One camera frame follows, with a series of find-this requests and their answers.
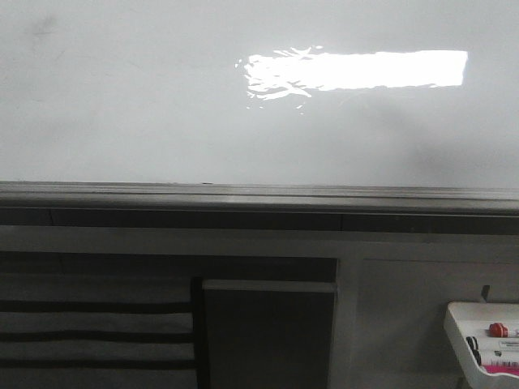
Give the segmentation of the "dark cabinet door panel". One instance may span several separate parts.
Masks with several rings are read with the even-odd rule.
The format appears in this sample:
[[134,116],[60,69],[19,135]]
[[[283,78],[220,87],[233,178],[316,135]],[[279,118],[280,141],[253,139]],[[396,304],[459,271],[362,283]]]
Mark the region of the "dark cabinet door panel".
[[204,292],[212,387],[328,387],[335,284],[208,280]]

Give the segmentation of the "white whiteboard with metal frame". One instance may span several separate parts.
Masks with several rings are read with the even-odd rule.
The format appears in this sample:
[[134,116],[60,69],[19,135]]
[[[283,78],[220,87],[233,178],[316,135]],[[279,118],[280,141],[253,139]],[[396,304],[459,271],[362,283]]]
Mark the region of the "white whiteboard with metal frame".
[[4,1],[1,205],[518,231],[515,1]]

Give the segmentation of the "pink whiteboard eraser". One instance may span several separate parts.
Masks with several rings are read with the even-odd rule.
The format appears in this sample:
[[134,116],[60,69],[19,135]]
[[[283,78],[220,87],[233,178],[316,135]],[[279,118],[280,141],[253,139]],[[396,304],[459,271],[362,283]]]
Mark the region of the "pink whiteboard eraser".
[[515,376],[519,375],[519,369],[517,367],[507,367],[499,365],[482,365],[482,368],[489,374],[512,374]]

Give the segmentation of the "white plastic marker tray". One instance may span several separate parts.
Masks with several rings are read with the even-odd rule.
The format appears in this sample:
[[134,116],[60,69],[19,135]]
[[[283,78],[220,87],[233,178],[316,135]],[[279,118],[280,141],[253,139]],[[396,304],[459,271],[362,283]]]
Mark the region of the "white plastic marker tray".
[[465,376],[468,388],[517,388],[518,376],[489,374],[479,365],[467,344],[467,336],[492,337],[492,323],[518,323],[518,305],[509,303],[451,302],[444,330]]

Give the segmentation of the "striped slatted shelf panel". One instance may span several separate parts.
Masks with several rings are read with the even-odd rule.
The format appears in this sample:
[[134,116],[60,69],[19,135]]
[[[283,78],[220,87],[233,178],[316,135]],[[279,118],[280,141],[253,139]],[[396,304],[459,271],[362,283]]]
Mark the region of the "striped slatted shelf panel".
[[4,388],[207,388],[198,282],[4,275]]

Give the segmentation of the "black capped marker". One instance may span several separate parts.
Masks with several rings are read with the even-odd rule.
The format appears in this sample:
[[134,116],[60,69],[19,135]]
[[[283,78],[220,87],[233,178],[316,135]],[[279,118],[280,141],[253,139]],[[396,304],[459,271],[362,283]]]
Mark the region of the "black capped marker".
[[465,340],[479,365],[518,369],[518,340],[475,336]]

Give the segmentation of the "red capped marker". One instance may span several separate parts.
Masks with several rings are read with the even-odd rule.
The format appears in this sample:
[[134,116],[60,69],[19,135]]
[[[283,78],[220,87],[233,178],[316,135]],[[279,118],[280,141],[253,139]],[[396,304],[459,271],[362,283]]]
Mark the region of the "red capped marker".
[[519,326],[518,323],[492,323],[488,328],[489,334],[492,337],[499,338],[518,338]]

